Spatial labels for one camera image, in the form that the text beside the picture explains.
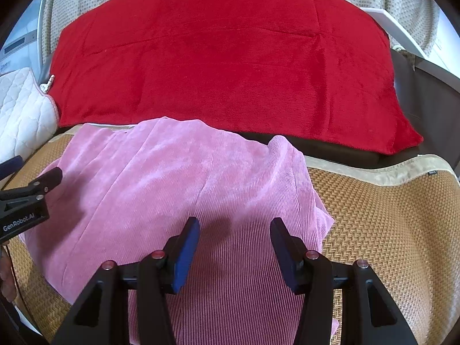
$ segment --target beige mat border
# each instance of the beige mat border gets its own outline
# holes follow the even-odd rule
[[[135,124],[90,124],[101,128],[107,127],[112,130],[130,129],[135,126]],[[81,127],[82,124],[76,125],[70,130],[64,132],[62,135],[58,135],[52,138],[50,141],[56,141],[63,135],[75,135],[81,129]],[[393,187],[401,185],[410,182],[417,177],[426,175],[430,171],[447,171],[457,179],[457,176],[450,167],[449,163],[435,154],[419,155],[418,157],[411,158],[410,160],[395,164],[394,166],[373,170],[349,167],[345,166],[344,164],[321,160],[309,156],[305,156],[305,163],[307,164],[307,167],[310,168],[351,177],[357,180],[361,180],[362,182],[371,183],[381,187]]]

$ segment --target pink corduroy cloth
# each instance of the pink corduroy cloth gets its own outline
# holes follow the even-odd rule
[[[268,146],[198,120],[148,120],[128,131],[84,125],[47,195],[50,219],[23,241],[46,280],[73,303],[100,264],[136,262],[196,216],[201,236],[185,286],[168,297],[184,345],[291,345],[303,296],[282,280],[269,225],[280,216],[309,249],[333,224],[302,153],[284,137]],[[137,344],[135,296],[130,338]],[[337,322],[333,322],[333,332]]]

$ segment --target red blanket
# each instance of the red blanket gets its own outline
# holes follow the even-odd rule
[[[345,0],[110,0],[66,27],[60,125],[168,116],[393,154],[422,138],[387,35]]]

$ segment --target white quilted pillow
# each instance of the white quilted pillow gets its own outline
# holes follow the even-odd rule
[[[0,76],[0,163],[20,155],[26,160],[58,128],[58,109],[40,91],[30,68]],[[0,189],[8,178],[0,180]]]

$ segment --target metal screw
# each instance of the metal screw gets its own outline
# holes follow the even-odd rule
[[[319,253],[316,250],[309,250],[307,253],[305,253],[305,257],[308,259],[318,259]]]
[[[105,261],[105,262],[101,265],[101,267],[102,267],[102,269],[105,269],[105,270],[108,271],[108,270],[114,268],[115,265],[116,265],[115,261],[110,261],[110,260],[109,260],[109,261]]]
[[[367,267],[369,267],[369,262],[366,261],[365,259],[358,259],[356,261],[356,264],[362,269],[366,269]]]
[[[155,250],[151,256],[153,259],[163,259],[166,257],[166,253],[163,250]]]

